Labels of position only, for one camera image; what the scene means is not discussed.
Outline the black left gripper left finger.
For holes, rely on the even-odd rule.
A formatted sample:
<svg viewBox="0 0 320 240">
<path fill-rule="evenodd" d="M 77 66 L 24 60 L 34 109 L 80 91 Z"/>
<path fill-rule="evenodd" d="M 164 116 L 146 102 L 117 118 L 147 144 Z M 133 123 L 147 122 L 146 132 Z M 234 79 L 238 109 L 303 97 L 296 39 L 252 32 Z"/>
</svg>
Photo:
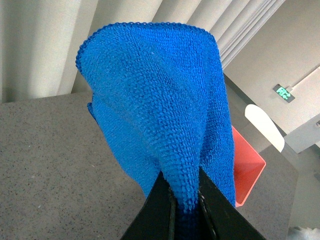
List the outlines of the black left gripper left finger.
<svg viewBox="0 0 320 240">
<path fill-rule="evenodd" d="M 173 240 L 175 238 L 176 199 L 160 172 L 143 207 L 122 240 Z"/>
</svg>

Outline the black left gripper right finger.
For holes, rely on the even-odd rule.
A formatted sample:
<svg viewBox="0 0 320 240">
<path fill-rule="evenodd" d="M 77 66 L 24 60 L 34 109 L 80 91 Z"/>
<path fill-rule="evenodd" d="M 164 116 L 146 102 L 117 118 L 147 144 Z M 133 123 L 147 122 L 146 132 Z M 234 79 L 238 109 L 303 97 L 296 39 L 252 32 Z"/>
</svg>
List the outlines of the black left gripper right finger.
<svg viewBox="0 0 320 240">
<path fill-rule="evenodd" d="M 201 240 L 264 240 L 199 169 L 199 237 Z"/>
</svg>

